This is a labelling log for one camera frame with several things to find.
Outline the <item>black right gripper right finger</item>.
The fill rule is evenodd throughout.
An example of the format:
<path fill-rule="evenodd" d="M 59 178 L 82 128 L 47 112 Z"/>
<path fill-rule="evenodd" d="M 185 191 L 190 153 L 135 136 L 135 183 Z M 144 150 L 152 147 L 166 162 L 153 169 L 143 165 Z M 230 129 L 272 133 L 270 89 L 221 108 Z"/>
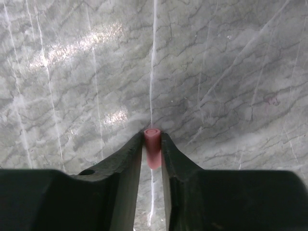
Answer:
<path fill-rule="evenodd" d="M 291 171 L 207 170 L 161 135 L 169 231 L 305 231 L 308 190 Z"/>

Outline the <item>pink marker cap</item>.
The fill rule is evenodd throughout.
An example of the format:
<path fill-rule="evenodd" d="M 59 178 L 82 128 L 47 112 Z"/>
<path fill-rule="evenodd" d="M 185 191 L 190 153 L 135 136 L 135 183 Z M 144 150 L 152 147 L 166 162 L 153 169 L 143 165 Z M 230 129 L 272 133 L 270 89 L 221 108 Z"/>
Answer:
<path fill-rule="evenodd" d="M 161 166 L 161 131 L 149 128 L 144 131 L 146 160 L 150 169 Z"/>

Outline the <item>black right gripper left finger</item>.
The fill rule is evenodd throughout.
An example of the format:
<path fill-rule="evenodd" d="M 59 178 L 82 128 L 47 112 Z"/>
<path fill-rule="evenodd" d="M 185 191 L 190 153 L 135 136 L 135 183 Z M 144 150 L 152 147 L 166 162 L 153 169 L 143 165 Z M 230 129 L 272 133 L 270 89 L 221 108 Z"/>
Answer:
<path fill-rule="evenodd" d="M 67 175 L 55 169 L 0 172 L 3 231 L 131 231 L 144 135 L 101 162 Z"/>

